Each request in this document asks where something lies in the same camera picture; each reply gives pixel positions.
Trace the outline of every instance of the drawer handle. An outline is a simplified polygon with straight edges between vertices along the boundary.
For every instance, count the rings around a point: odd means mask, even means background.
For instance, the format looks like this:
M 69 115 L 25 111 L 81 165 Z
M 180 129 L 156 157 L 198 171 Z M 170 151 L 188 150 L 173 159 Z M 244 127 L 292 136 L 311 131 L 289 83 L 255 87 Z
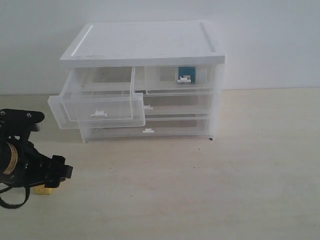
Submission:
M 150 105 L 144 105 L 143 108 L 144 108 L 144 110 L 153 110 L 154 109 Z
M 91 117 L 107 117 L 107 114 L 103 110 L 97 110 L 94 114 L 91 114 Z
M 155 131 L 152 128 L 146 128 L 142 131 L 144 134 L 153 134 Z

